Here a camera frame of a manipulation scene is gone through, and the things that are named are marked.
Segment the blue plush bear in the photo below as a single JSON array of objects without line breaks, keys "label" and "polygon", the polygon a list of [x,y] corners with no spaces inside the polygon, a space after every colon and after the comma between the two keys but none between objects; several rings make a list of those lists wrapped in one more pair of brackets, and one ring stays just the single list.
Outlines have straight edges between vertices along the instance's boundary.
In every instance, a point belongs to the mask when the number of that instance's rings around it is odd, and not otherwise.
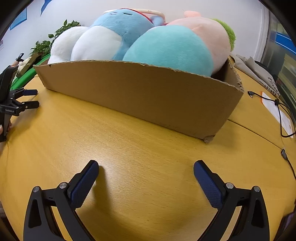
[{"label": "blue plush bear", "polygon": [[70,60],[122,60],[140,36],[165,23],[164,14],[159,11],[129,8],[106,11],[78,38]]}]

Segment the green potted plant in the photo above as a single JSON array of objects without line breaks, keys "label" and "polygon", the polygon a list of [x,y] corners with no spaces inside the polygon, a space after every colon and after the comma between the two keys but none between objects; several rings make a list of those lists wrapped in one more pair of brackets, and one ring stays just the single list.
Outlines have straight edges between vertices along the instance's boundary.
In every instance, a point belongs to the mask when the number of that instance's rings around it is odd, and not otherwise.
[{"label": "green potted plant", "polygon": [[51,45],[53,44],[53,42],[63,33],[63,32],[65,32],[66,30],[68,30],[68,29],[70,29],[70,28],[72,28],[72,27],[79,27],[79,26],[81,26],[80,25],[80,23],[79,22],[77,22],[77,21],[71,21],[71,22],[68,22],[68,20],[65,20],[64,22],[63,22],[63,25],[62,25],[62,27],[60,27],[59,29],[57,29],[56,31],[55,31],[55,33],[53,33],[53,34],[49,34],[48,35],[48,38],[49,39],[52,39],[52,42],[51,42]]}]

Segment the brown cardboard box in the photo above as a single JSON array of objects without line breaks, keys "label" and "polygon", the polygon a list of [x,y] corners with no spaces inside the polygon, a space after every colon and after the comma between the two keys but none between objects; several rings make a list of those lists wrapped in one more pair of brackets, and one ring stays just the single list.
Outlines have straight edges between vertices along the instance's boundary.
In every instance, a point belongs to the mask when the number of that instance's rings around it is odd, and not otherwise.
[{"label": "brown cardboard box", "polygon": [[227,61],[212,77],[123,61],[73,61],[35,66],[44,87],[204,142],[213,140],[244,88]]}]

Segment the white paper sheet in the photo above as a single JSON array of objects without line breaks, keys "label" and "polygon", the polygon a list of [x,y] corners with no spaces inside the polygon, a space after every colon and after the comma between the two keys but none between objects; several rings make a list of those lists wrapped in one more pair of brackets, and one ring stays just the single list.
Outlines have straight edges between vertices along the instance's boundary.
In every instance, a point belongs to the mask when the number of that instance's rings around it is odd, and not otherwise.
[{"label": "white paper sheet", "polygon": [[263,99],[261,100],[261,103],[266,107],[266,109],[273,115],[273,117],[280,122],[281,120],[281,126],[282,129],[284,129],[284,136],[291,135],[293,133],[293,127],[292,127],[292,121],[288,117],[287,114],[285,114],[284,111],[280,108],[280,113],[278,112],[278,107],[274,104],[273,99],[268,97],[264,92],[260,93]]}]

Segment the white plush toy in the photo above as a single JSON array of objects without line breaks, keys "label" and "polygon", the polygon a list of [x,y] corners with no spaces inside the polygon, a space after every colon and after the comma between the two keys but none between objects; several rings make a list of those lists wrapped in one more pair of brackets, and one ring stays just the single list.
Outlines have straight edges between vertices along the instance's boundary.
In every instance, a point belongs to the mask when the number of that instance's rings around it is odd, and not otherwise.
[{"label": "white plush toy", "polygon": [[51,47],[48,64],[69,62],[75,43],[87,30],[88,27],[76,26],[59,35]]}]

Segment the grey cloth bag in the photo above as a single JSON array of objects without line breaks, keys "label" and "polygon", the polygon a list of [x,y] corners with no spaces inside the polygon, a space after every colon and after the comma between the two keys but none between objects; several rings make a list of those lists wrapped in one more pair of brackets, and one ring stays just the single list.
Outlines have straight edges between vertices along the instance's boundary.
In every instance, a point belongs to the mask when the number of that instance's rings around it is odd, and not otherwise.
[{"label": "grey cloth bag", "polygon": [[276,83],[272,75],[263,67],[258,65],[252,57],[247,59],[246,57],[240,55],[231,54],[230,56],[234,60],[234,67],[253,78],[274,96],[280,96],[280,92],[276,87]]}]

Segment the pink pig plush teal shirt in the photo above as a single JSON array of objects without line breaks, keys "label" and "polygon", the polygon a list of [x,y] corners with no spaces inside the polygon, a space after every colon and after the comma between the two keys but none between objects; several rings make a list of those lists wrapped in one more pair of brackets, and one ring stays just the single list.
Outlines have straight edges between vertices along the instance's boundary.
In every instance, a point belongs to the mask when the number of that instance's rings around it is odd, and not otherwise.
[{"label": "pink pig plush teal shirt", "polygon": [[225,64],[235,40],[227,23],[185,11],[183,18],[146,31],[123,60],[211,76]]}]

